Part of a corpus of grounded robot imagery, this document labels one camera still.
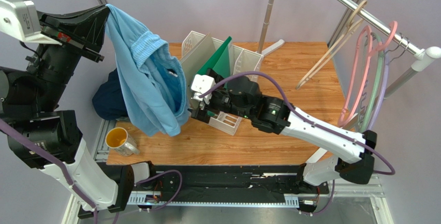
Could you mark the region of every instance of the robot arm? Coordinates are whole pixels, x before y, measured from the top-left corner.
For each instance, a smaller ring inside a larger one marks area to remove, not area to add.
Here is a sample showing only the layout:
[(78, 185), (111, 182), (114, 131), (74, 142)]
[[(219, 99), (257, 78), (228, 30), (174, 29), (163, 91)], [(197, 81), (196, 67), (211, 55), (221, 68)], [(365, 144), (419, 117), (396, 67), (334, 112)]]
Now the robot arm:
[[(71, 14), (47, 14), (37, 11), (29, 0), (0, 0), (0, 31), (21, 42), (39, 44), (35, 54), (26, 58), (26, 71), (0, 67), (0, 118), (59, 159), (72, 180), (22, 142), (8, 137), (8, 145), (30, 168), (53, 177), (74, 194), (84, 210), (82, 218), (90, 217), (92, 211), (124, 210), (134, 183), (150, 174), (145, 162), (96, 163), (77, 127), (75, 112), (55, 111), (79, 59), (102, 61), (98, 52), (109, 12), (103, 5)], [(96, 207), (81, 200), (74, 187)]]
[(263, 95), (259, 85), (246, 76), (232, 79), (212, 93), (199, 97), (222, 79), (211, 69), (207, 75), (195, 76), (191, 89), (193, 99), (200, 104), (191, 110), (192, 118), (208, 123), (209, 112), (222, 111), (251, 120), (252, 126), (260, 131), (302, 139), (334, 154), (321, 162), (301, 165), (297, 174), (300, 182), (314, 186), (336, 178), (356, 184), (369, 182), (374, 158), (355, 142), (375, 148), (376, 133), (340, 129), (294, 106), (295, 112), (292, 112), (282, 99)]

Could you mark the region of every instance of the white mug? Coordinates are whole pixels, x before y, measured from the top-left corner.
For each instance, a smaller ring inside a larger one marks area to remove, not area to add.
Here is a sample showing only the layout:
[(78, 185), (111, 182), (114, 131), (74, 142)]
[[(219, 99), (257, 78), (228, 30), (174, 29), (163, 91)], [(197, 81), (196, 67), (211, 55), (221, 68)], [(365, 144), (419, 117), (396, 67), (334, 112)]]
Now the white mug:
[(136, 141), (122, 127), (115, 127), (107, 133), (106, 144), (122, 156), (139, 154)]

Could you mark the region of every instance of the red label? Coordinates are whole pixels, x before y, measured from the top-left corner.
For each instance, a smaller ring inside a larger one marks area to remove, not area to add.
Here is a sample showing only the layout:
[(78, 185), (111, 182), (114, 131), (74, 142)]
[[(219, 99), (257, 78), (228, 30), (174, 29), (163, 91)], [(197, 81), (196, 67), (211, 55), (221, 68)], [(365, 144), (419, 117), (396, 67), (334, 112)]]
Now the red label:
[(69, 42), (70, 41), (70, 36), (67, 36), (67, 35), (65, 35), (63, 33), (58, 33), (58, 39), (61, 39), (61, 40), (66, 39), (66, 42)]

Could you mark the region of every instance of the beige hanger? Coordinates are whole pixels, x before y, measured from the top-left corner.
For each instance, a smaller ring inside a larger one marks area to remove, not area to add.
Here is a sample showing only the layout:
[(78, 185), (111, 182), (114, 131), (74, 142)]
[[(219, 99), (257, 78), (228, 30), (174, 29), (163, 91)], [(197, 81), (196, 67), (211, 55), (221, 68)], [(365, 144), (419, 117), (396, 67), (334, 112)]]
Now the beige hanger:
[(323, 66), (325, 66), (325, 64), (327, 62), (329, 62), (329, 60), (332, 59), (332, 57), (334, 57), (334, 55), (340, 50), (341, 47), (343, 47), (343, 45), (349, 40), (349, 38), (354, 34), (354, 32), (358, 29), (358, 27), (363, 23), (363, 19), (360, 19), (358, 21), (356, 21), (354, 23), (354, 18), (355, 16), (361, 11), (361, 9), (363, 9), (363, 7), (367, 4), (368, 2), (366, 0), (363, 0), (358, 7), (352, 12), (352, 14), (349, 16), (349, 19), (346, 21), (345, 26), (346, 26), (346, 32), (344, 34), (342, 34), (337, 41), (335, 41), (335, 43), (331, 46), (330, 49), (328, 49), (328, 51), (323, 55), (323, 57), (321, 57), (321, 59), (311, 68), (311, 70), (308, 71), (308, 73), (306, 73), (306, 75), (299, 81), (299, 83), (296, 86), (296, 89), (300, 89), (301, 86), (303, 86), (307, 81), (309, 81), (309, 79), (311, 79), (318, 71), (320, 71), (321, 68), (323, 68)]

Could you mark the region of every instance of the wooden table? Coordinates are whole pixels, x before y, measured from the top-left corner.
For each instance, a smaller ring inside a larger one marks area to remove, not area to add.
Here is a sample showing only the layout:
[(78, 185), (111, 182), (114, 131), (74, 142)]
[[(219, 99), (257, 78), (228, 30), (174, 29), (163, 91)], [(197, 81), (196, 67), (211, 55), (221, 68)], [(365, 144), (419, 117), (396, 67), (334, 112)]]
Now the wooden table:
[[(256, 51), (258, 44), (239, 42), (235, 45)], [(295, 89), (326, 50), (324, 42), (288, 42), (264, 58), (261, 71), (281, 85), (296, 107), (336, 125), (344, 96), (332, 62), (302, 88)], [(181, 44), (170, 44), (170, 52), (180, 57)], [(268, 80), (259, 78), (258, 83), (263, 94), (280, 97)], [(109, 165), (147, 160), (156, 165), (299, 165), (318, 149), (303, 140), (258, 131), (245, 119), (234, 136), (194, 119), (189, 119), (175, 137), (162, 133), (148, 137), (131, 123), (118, 122), (117, 126), (126, 128), (137, 140), (141, 154), (122, 157), (111, 151)]]

